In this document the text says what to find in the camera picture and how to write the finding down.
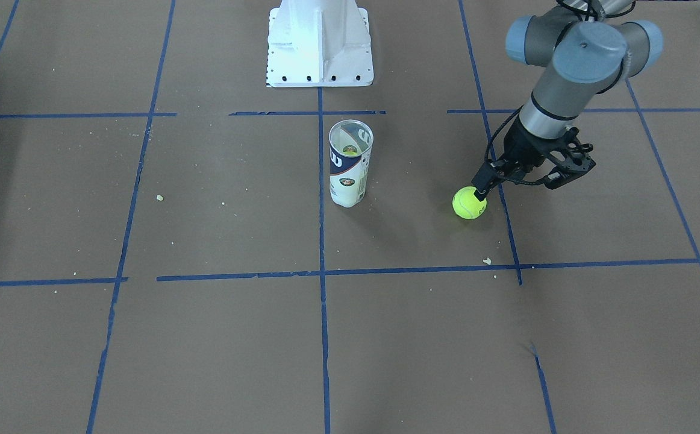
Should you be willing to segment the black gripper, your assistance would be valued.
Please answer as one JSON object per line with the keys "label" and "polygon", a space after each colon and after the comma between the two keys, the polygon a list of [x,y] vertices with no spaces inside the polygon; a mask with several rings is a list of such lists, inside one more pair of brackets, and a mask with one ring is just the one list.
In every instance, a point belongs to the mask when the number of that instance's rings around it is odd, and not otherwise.
{"label": "black gripper", "polygon": [[546,139],[531,134],[516,119],[502,140],[502,156],[497,160],[485,160],[473,177],[473,195],[478,201],[484,201],[489,192],[503,181],[524,181],[526,174],[546,160],[554,163],[554,169],[540,181],[570,181],[574,172],[567,167],[569,152],[564,152],[564,160],[555,160],[551,152],[564,150],[573,139],[573,128],[565,129],[562,137]]}

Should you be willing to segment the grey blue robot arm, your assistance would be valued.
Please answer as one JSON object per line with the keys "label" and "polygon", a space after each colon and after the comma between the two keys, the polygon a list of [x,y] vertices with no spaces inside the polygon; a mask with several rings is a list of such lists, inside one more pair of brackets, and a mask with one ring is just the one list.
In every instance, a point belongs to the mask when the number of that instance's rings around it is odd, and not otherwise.
{"label": "grey blue robot arm", "polygon": [[553,190],[595,167],[593,147],[578,139],[574,121],[594,96],[651,67],[664,47],[655,23],[610,23],[633,7],[632,1],[559,1],[543,16],[513,22],[508,57],[543,73],[527,102],[498,128],[504,133],[498,159],[488,143],[472,181],[478,201],[504,182]]}

